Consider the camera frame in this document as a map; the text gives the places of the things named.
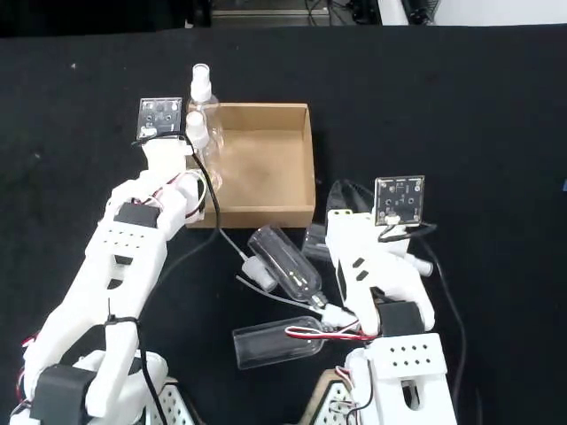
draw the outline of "clear plastic bottle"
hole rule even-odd
[[[202,112],[193,111],[187,114],[185,134],[209,174],[214,191],[217,191],[222,185],[220,152],[219,147],[209,136],[205,115]],[[187,168],[199,170],[192,157],[187,157]]]
[[[187,113],[198,111],[205,114],[209,135],[221,150],[224,147],[224,131],[219,114],[220,104],[219,99],[213,94],[210,69],[207,65],[196,64],[193,66],[190,96],[191,99],[187,103]]]

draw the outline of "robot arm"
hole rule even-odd
[[[138,179],[124,182],[113,190],[69,291],[27,348],[24,389],[30,402],[53,396],[40,393],[42,375],[57,365],[90,328],[104,325],[111,315],[139,317],[165,262],[167,241],[186,223],[202,219],[199,207],[205,187],[199,184],[202,179],[197,172],[184,168],[188,153],[184,142],[155,139],[148,144],[149,149],[144,151],[150,169],[141,172]],[[160,167],[164,163],[170,164],[169,171]],[[142,376],[139,373],[138,377],[128,376],[138,346],[134,322],[106,326],[105,341],[104,355],[99,355],[96,362],[86,367],[95,375],[86,389],[84,408],[88,416],[108,419],[113,415],[117,400],[123,398],[122,392]],[[159,359],[154,363],[165,365],[165,361]],[[167,375],[167,366],[153,369],[152,380],[157,379],[155,386],[160,387]]]
[[[378,184],[383,185],[385,204],[378,198]],[[421,201],[422,189],[420,176],[378,179],[374,214],[332,210],[328,215],[326,244],[344,305],[364,334],[380,336],[346,358],[351,394],[359,407],[355,423],[362,425],[456,425],[439,335],[426,333],[435,324],[435,312],[420,274],[430,275],[432,265],[408,254],[409,238],[380,242],[385,231],[389,236],[406,234],[400,217],[407,212],[409,220],[421,219],[416,198]],[[390,214],[394,226],[376,220],[384,205],[390,206],[381,210],[381,217]],[[387,302],[377,303],[375,297]]]

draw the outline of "black cloth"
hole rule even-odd
[[[130,147],[140,97],[186,95],[191,66],[206,62],[223,101],[309,104],[319,221],[337,178],[426,176],[430,241],[469,335],[462,423],[475,423],[475,387],[485,423],[565,422],[566,37],[357,27],[0,41],[0,412],[15,406],[20,340],[65,295],[110,190],[144,168]],[[169,258],[207,231],[180,232]],[[242,246],[251,233],[231,232]],[[186,261],[147,306],[148,349],[209,423],[297,421],[353,347],[238,371],[232,329],[304,314],[235,282],[239,266],[222,240]],[[317,266],[338,302],[332,270]],[[437,280],[426,288],[452,382],[458,331]]]

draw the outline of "open cardboard box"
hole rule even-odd
[[[217,193],[224,228],[304,228],[315,210],[306,104],[222,104],[225,144]],[[192,227],[214,227],[214,208]]]

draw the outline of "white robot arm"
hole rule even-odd
[[[42,417],[51,414],[43,408],[50,405],[48,411],[84,408],[83,413],[71,414],[86,414],[93,418],[91,424],[130,424],[151,401],[141,372],[129,373],[140,355],[134,320],[159,278],[166,242],[186,223],[202,219],[199,208],[206,188],[197,171],[185,170],[185,156],[191,150],[184,141],[154,139],[144,152],[149,169],[113,190],[69,291],[27,348],[24,389],[33,404],[11,423],[55,423]],[[74,367],[58,364],[82,335],[108,324],[111,317],[131,321],[105,326],[105,352],[93,352]],[[151,380],[161,388],[167,363],[154,353],[147,357]],[[83,370],[90,375],[78,372]],[[54,385],[79,384],[77,380],[84,380],[84,406],[57,406],[76,400],[65,400],[65,391],[57,394]]]
[[[418,179],[422,186],[416,190],[422,190],[423,177]],[[414,187],[409,190],[411,180],[387,180],[386,204],[391,207],[382,210],[386,216],[406,207],[411,220],[421,220],[421,205],[417,210],[412,198]],[[332,210],[327,221],[326,244],[344,305],[365,335],[380,336],[346,358],[351,394],[359,407],[346,418],[347,424],[456,425],[439,335],[425,333],[435,324],[435,312],[420,274],[430,275],[432,264],[408,254],[409,238],[397,237],[407,234],[406,226],[398,225],[400,217],[395,217],[396,225],[377,225],[376,209],[384,205],[378,196],[375,202],[374,214]],[[382,243],[386,231],[396,237]],[[377,304],[375,296],[390,303]]]

